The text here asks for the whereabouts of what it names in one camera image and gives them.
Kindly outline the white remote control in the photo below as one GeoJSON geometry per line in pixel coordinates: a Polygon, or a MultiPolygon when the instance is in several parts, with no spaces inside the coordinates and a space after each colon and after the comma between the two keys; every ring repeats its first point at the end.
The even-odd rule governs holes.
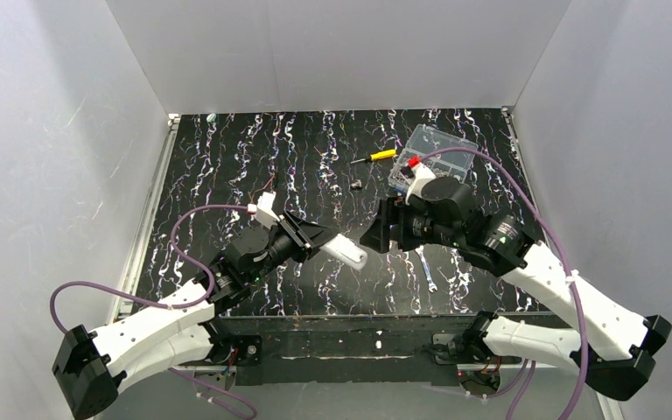
{"type": "Polygon", "coordinates": [[[354,270],[362,270],[368,261],[368,253],[343,234],[334,236],[320,250],[354,270]]]}

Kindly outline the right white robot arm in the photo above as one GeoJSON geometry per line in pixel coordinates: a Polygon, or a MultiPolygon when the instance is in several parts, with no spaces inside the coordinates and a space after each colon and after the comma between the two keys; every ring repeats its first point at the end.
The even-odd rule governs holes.
{"type": "Polygon", "coordinates": [[[407,197],[381,199],[360,244],[379,253],[442,245],[534,296],[564,322],[549,328],[480,312],[451,340],[437,343],[445,360],[518,357],[585,375],[586,384],[617,401],[632,398],[649,381],[655,354],[671,324],[615,303],[562,262],[510,213],[483,213],[471,188],[455,178],[423,182],[407,197]]]}

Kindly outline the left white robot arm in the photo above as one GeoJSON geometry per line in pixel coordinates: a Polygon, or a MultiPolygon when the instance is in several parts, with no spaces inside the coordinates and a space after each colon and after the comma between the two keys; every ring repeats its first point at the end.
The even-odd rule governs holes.
{"type": "Polygon", "coordinates": [[[366,255],[337,230],[249,206],[257,225],[243,229],[200,275],[137,313],[89,331],[67,329],[52,365],[75,419],[104,411],[135,383],[209,356],[224,339],[214,320],[238,305],[251,286],[287,260],[324,251],[357,270],[366,255]]]}

